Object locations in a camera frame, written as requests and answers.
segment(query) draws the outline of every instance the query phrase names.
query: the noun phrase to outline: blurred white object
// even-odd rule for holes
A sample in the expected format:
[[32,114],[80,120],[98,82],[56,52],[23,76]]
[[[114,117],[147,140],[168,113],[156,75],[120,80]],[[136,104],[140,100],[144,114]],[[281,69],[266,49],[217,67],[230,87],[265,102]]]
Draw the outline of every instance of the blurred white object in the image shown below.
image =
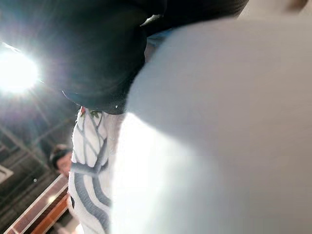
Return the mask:
[[312,21],[174,32],[129,94],[113,234],[312,233]]

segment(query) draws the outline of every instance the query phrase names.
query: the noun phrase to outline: black fabric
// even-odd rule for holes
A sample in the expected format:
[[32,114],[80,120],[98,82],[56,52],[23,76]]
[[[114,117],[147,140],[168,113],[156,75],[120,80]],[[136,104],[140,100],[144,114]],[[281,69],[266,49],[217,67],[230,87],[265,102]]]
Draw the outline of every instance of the black fabric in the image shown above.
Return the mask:
[[[1,0],[0,35],[35,60],[41,80],[87,108],[124,112],[146,37],[236,15],[248,0]],[[157,20],[141,26],[152,15]]]

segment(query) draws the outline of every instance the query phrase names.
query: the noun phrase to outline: ceiling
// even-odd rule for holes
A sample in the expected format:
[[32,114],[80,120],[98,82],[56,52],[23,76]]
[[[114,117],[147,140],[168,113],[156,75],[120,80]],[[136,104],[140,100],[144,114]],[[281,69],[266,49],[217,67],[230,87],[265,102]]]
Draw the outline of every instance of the ceiling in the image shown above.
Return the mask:
[[42,83],[20,95],[0,93],[0,165],[13,172],[0,184],[0,233],[58,176],[48,158],[56,144],[71,144],[78,109]]

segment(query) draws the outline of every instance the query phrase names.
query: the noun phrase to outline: white garment with gray pattern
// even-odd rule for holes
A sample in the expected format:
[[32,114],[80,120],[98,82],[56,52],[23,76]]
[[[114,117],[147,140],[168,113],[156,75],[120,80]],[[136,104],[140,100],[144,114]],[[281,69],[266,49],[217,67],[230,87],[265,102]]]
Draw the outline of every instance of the white garment with gray pattern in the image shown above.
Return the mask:
[[118,126],[123,116],[85,109],[73,132],[69,193],[85,233],[108,233],[110,180],[115,161]]

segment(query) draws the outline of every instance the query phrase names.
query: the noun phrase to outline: white fabric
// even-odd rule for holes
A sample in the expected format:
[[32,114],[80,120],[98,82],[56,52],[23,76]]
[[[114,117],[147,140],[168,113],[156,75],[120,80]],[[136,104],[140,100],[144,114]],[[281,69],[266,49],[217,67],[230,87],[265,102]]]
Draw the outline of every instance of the white fabric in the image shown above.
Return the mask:
[[137,76],[113,234],[312,233],[312,22],[174,32]]
[[[104,112],[93,116],[88,109],[86,109],[85,114],[82,115],[81,111],[78,114],[73,132],[74,150],[69,175],[69,193],[74,200],[74,212],[87,234],[105,233],[105,228],[108,228],[110,207],[99,199],[95,191],[100,189],[105,198],[111,198],[110,180],[113,176],[116,142],[122,119],[123,115],[112,116]],[[91,175],[89,171],[95,169],[96,161],[101,156],[100,166],[104,170],[98,173],[94,172]],[[77,164],[86,165],[87,170],[79,170]],[[77,178],[77,175],[82,175],[82,179]],[[94,178],[99,180],[100,188],[95,186]],[[81,195],[84,190],[87,191],[90,200],[86,199],[84,194]],[[90,203],[92,203],[93,208],[88,210]],[[94,207],[100,210],[101,217],[96,215],[97,211]]]

